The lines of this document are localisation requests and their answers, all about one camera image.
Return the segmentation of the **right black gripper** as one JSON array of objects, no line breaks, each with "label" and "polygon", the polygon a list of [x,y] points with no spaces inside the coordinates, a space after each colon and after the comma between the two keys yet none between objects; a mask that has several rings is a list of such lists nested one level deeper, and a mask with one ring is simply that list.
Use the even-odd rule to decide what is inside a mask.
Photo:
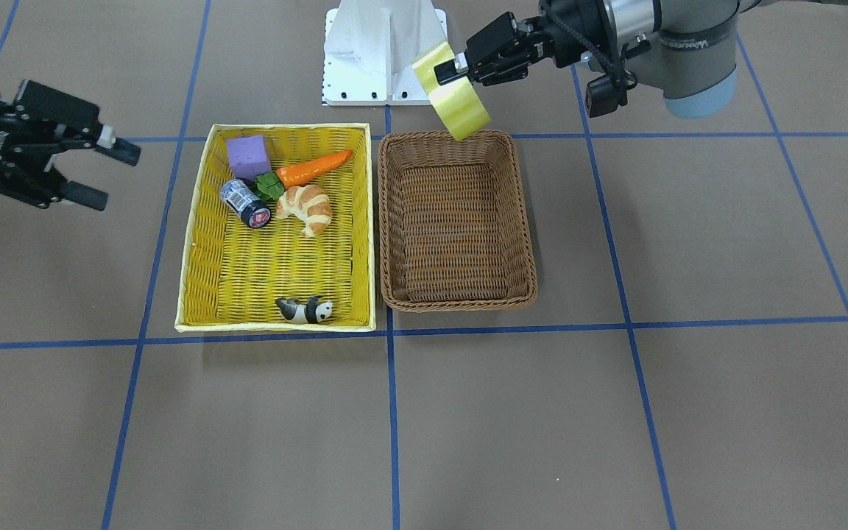
[{"label": "right black gripper", "polygon": [[51,86],[21,81],[14,100],[0,94],[0,194],[31,207],[73,202],[104,211],[109,194],[68,181],[54,165],[60,153],[94,149],[137,166],[141,148],[99,121],[100,108]]}]

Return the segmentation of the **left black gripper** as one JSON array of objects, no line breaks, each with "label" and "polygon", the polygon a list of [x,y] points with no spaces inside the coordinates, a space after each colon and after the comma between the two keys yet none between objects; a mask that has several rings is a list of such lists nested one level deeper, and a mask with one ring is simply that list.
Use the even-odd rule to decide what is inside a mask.
[{"label": "left black gripper", "polygon": [[506,11],[467,39],[467,65],[456,58],[434,67],[439,86],[467,80],[497,86],[524,80],[529,66],[551,58],[559,69],[591,54],[600,71],[615,65],[615,30],[604,1],[540,1],[535,17]]}]

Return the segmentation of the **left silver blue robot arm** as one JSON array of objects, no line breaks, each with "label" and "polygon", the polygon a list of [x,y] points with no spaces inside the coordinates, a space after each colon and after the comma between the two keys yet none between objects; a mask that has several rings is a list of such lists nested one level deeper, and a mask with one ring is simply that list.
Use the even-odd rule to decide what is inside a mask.
[{"label": "left silver blue robot arm", "polygon": [[737,79],[741,15],[766,1],[542,1],[531,19],[501,14],[439,60],[441,86],[467,80],[495,86],[524,80],[546,58],[556,67],[584,63],[598,74],[584,92],[586,114],[627,104],[633,88],[662,91],[670,114],[700,119],[723,110]]}]

